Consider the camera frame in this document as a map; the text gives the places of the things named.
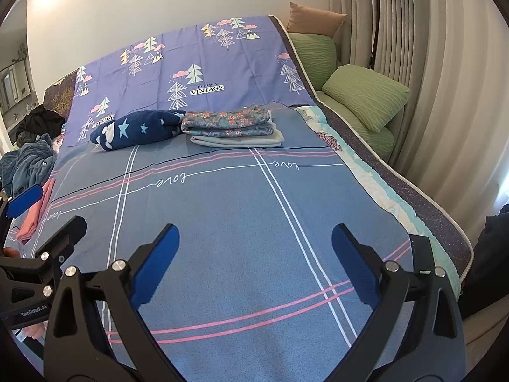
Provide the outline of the left hand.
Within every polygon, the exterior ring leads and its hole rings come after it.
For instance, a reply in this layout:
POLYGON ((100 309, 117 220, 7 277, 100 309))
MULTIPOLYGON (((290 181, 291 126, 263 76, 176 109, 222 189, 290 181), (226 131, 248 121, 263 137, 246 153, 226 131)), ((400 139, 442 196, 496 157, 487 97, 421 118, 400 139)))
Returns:
MULTIPOLYGON (((13 247, 5 247, 3 249, 3 254, 7 257, 11 258, 20 258, 20 252, 13 247)), ((30 325, 22 329, 22 333, 29 338, 34 340, 40 339, 40 337, 44 336, 45 326, 42 322, 38 322, 36 324, 30 325)))

